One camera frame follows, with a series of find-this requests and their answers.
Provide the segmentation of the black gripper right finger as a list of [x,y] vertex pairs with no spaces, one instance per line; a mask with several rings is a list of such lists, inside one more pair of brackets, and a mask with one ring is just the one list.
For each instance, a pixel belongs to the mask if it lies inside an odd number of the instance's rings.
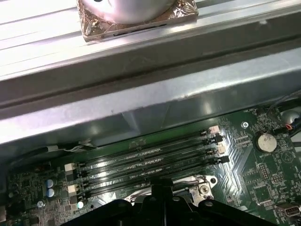
[[198,206],[173,195],[173,182],[163,179],[165,226],[273,226],[274,224],[216,200],[206,199]]

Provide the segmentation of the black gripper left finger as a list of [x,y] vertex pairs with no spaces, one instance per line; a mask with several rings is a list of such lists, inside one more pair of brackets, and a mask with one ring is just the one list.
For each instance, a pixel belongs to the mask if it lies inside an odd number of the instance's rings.
[[164,179],[151,181],[151,195],[141,203],[131,204],[122,199],[114,200],[80,217],[64,223],[64,226],[162,226],[164,224]]

